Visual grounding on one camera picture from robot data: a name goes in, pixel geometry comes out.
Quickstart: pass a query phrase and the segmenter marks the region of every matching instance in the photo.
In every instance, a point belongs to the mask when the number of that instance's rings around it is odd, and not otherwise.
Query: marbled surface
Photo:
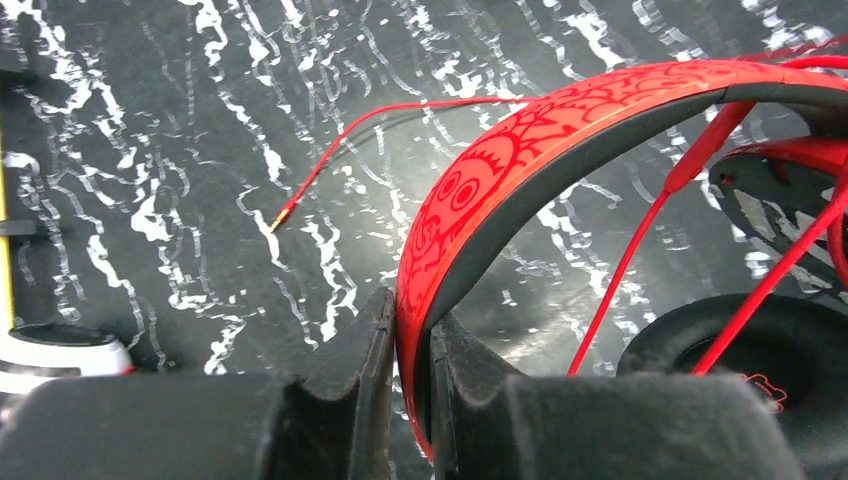
[[[0,5],[5,48],[42,77],[0,98],[9,208],[51,233],[13,252],[18,321],[98,326],[146,368],[209,374],[286,369],[350,322],[374,288],[393,285],[406,231],[439,173],[519,107],[369,122],[269,234],[276,211],[359,115],[824,42],[848,15],[836,0]],[[563,373],[662,176],[714,113],[551,202],[457,315],[527,372]],[[758,108],[730,143],[798,125]],[[612,374],[627,340],[657,315],[750,290],[769,266],[701,177],[649,232],[586,372]],[[427,478],[399,393],[395,411],[393,471]]]

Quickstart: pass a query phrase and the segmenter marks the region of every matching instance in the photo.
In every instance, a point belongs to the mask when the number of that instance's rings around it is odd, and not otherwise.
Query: red cable
[[[765,300],[766,296],[777,287],[778,282],[782,279],[792,266],[803,256],[813,243],[824,233],[828,225],[836,218],[844,215],[845,208],[848,207],[848,188],[843,188],[834,193],[833,201],[831,201],[822,213],[816,217],[816,220],[810,225],[801,238],[795,242],[786,254],[777,262],[777,265],[766,275],[762,282],[757,285],[751,295],[745,299],[745,302],[736,312],[736,315],[727,324],[727,327],[716,338],[715,342],[710,345],[707,353],[701,357],[698,364],[692,370],[694,375],[704,375],[718,360],[718,357],[724,353],[724,350],[733,341],[733,338],[745,326],[745,323],[754,315],[754,312],[759,308],[760,304]]]
[[[842,190],[848,187],[848,159],[846,165],[843,166],[842,173],[836,180],[836,187],[833,189],[834,194],[837,190]],[[836,274],[842,282],[842,286],[848,287],[848,262],[845,260],[845,247],[842,243],[843,232],[843,215],[837,216],[833,223],[827,227],[827,250],[830,252],[830,258],[833,259],[833,267],[836,269]]]
[[[812,67],[848,69],[848,59],[835,55],[821,55],[793,59],[784,62],[782,65],[785,67],[798,69]],[[583,359],[589,351],[589,347],[591,346],[592,341],[594,340],[595,335],[597,334],[598,329],[600,328],[601,323],[603,322],[603,319],[606,316],[607,311],[609,310],[609,306],[612,303],[612,298],[616,290],[618,290],[618,286],[621,283],[621,279],[624,276],[624,272],[627,270],[627,267],[630,264],[633,255],[639,248],[639,244],[642,242],[642,239],[645,233],[647,232],[648,226],[650,226],[651,222],[653,222],[653,220],[656,218],[657,214],[662,209],[663,205],[668,200],[668,198],[683,189],[683,187],[685,187],[689,184],[689,182],[694,180],[698,173],[703,170],[709,159],[721,148],[722,145],[724,145],[724,142],[725,140],[727,140],[727,137],[730,136],[730,134],[733,132],[733,129],[735,129],[740,123],[742,123],[742,120],[744,120],[745,116],[747,116],[748,113],[754,108],[754,105],[754,102],[737,102],[725,105],[721,109],[721,111],[719,111],[719,114],[716,116],[716,118],[714,118],[713,121],[710,122],[709,125],[707,125],[707,128],[705,128],[703,133],[701,133],[697,140],[695,140],[695,143],[693,143],[689,150],[686,151],[686,153],[683,155],[683,158],[681,158],[680,161],[675,164],[675,166],[671,169],[671,172],[669,172],[669,174],[666,176],[662,193],[654,202],[654,204],[651,205],[651,208],[650,210],[648,210],[648,213],[646,214],[645,218],[642,219],[642,222],[639,224],[639,227],[634,233],[633,238],[631,238],[627,249],[624,251],[624,255],[622,256],[621,261],[619,262],[615,272],[613,273],[613,277],[610,280],[610,284],[607,286],[607,290],[604,293],[604,297],[601,300],[600,305],[598,306],[598,310],[595,312],[595,317],[592,319],[592,323],[589,324],[589,328],[586,330],[586,335],[583,336],[583,340],[580,342],[580,346],[577,349],[577,353],[574,355],[574,359],[571,362],[571,366],[569,366],[568,368],[569,376],[576,375],[577,371],[580,369],[580,365],[583,363]],[[843,264],[846,267],[846,278],[848,279],[848,264],[845,264],[845,262],[843,262]],[[747,322],[747,320],[748,318],[745,318],[744,320],[742,320],[742,323],[744,324],[745,322]]]
[[[586,356],[586,352],[589,351],[589,346],[592,344],[595,334],[598,333],[598,328],[600,328],[601,322],[603,322],[604,316],[606,315],[607,310],[609,310],[612,298],[615,296],[616,290],[618,290],[618,284],[621,283],[621,278],[624,277],[624,272],[627,271],[627,266],[630,264],[630,260],[639,248],[639,244],[642,243],[642,238],[648,231],[648,227],[651,226],[651,223],[653,223],[657,214],[660,213],[660,210],[662,210],[663,205],[665,205],[666,200],[668,200],[670,196],[671,193],[667,191],[660,193],[657,199],[654,200],[654,203],[651,204],[651,208],[648,210],[648,213],[646,213],[645,217],[642,218],[642,222],[636,229],[636,233],[634,233],[633,237],[630,239],[630,243],[627,245],[627,249],[624,250],[624,255],[621,257],[621,261],[618,262],[618,266],[612,274],[612,280],[610,280],[607,291],[604,293],[601,305],[595,312],[595,318],[592,319],[589,329],[586,330],[586,335],[583,336],[583,341],[580,342],[580,347],[577,348],[577,353],[574,354],[571,366],[568,367],[569,376],[576,375],[577,370],[580,369],[580,364],[583,363],[583,358]]]
[[[350,132],[353,131],[356,127],[358,127],[362,122],[368,120],[369,118],[379,115],[381,113],[391,112],[394,110],[410,110],[410,109],[424,109],[424,108],[445,108],[445,107],[458,107],[462,105],[471,105],[475,103],[530,103],[536,100],[541,100],[544,97],[525,97],[525,98],[502,98],[502,97],[475,97],[475,98],[463,98],[459,100],[447,100],[443,102],[421,102],[421,103],[398,103],[395,105],[386,105],[384,107],[377,108],[372,110],[365,115],[354,120],[353,123],[348,125],[344,131],[336,137],[333,143],[327,148],[327,151],[324,152],[324,155],[321,156],[321,160],[318,161],[318,164],[315,165],[315,168],[312,169],[312,173],[306,177],[303,184],[294,194],[294,196],[289,199],[289,201],[280,209],[277,216],[274,218],[274,223],[270,225],[270,229],[273,232],[277,229],[283,222],[286,221],[286,218],[291,214],[294,210],[294,207],[300,201],[300,198],[303,197],[303,194],[306,193],[306,189],[315,181],[315,178],[321,173],[321,169],[326,165],[327,160],[333,154],[333,152],[338,148],[341,144],[342,140],[344,140]]]

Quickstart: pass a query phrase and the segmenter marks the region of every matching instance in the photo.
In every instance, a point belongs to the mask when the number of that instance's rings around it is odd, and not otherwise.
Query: ear cushion
[[[689,371],[747,295],[697,301],[657,318],[624,351],[617,375]],[[805,470],[848,464],[848,320],[813,302],[769,296],[717,363],[777,403]]]

